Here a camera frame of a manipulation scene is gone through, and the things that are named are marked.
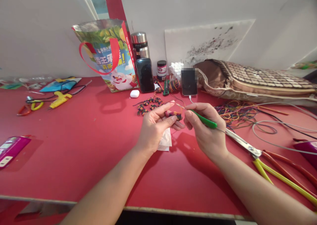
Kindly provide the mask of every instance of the charging cable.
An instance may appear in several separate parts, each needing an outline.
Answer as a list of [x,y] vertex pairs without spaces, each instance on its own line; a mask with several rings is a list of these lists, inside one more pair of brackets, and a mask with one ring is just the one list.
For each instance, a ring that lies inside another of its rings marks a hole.
[[189,100],[190,100],[192,103],[194,103],[194,102],[192,101],[192,96],[191,96],[191,95],[189,95]]

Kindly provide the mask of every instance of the forearm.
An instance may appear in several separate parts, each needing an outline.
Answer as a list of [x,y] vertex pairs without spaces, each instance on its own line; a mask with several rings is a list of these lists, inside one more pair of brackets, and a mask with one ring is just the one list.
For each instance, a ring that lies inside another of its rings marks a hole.
[[135,146],[70,211],[65,224],[115,224],[151,153]]
[[266,181],[233,154],[212,161],[259,225],[317,224],[314,212]]

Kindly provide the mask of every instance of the green crochet hook handle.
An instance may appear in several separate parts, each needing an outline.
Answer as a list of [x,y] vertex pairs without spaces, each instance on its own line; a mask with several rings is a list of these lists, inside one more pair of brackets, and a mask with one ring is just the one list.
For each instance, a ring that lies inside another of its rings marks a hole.
[[195,111],[193,111],[200,119],[200,121],[205,124],[207,127],[211,128],[211,129],[215,129],[217,128],[217,124],[213,121],[210,121],[206,118],[204,118],[203,116],[199,115],[198,113],[196,113]]

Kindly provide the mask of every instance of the jar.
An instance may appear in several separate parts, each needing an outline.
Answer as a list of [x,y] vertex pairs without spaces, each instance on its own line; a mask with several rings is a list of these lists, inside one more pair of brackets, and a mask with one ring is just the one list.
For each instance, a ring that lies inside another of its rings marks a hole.
[[164,81],[166,79],[166,61],[165,60],[160,60],[158,61],[158,80]]

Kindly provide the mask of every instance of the cartoon character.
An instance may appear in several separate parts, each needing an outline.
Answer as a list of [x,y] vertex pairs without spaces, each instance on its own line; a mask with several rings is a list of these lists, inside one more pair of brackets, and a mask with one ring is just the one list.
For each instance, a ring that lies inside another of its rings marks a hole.
[[137,84],[132,82],[132,75],[125,75],[124,73],[117,72],[115,69],[111,73],[111,84],[113,84],[117,90],[129,90],[136,87]]

